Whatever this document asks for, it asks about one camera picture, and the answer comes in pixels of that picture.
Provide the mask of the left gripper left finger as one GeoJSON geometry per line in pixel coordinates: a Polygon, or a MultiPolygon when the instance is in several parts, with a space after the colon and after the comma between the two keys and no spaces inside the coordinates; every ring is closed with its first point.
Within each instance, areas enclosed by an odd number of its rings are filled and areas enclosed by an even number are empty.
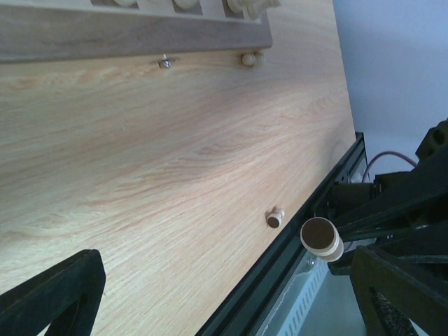
{"type": "Polygon", "coordinates": [[[105,283],[100,252],[79,251],[1,294],[1,334],[90,335],[105,283]]]}

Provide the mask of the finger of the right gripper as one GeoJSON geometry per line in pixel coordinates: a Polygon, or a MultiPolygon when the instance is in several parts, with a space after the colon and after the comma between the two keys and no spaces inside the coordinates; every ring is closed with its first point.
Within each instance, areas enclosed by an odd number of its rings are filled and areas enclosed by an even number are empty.
{"type": "Polygon", "coordinates": [[[334,220],[340,233],[352,233],[397,219],[447,196],[447,186],[393,188],[334,220]]]}
{"type": "MultiPolygon", "coordinates": [[[[333,275],[351,277],[371,277],[382,273],[383,262],[370,258],[363,252],[362,246],[344,253],[343,256],[328,264],[333,275]]],[[[429,225],[407,234],[397,235],[387,240],[378,240],[366,246],[369,252],[378,252],[380,256],[389,255],[404,263],[407,268],[415,267],[433,277],[447,276],[447,224],[429,225]]]]}

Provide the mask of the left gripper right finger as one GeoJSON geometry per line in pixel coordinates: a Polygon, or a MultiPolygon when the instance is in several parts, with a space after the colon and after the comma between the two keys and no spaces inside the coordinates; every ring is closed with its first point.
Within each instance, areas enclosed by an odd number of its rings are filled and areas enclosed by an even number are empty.
{"type": "Polygon", "coordinates": [[[350,280],[368,335],[447,334],[447,282],[378,248],[359,246],[350,280]]]}

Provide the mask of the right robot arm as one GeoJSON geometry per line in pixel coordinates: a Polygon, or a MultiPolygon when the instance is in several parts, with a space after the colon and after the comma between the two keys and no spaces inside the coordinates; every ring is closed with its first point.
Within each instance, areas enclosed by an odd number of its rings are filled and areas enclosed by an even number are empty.
{"type": "Polygon", "coordinates": [[[346,242],[375,245],[409,263],[447,270],[447,121],[428,130],[411,171],[376,176],[369,200],[337,217],[346,242]]]}

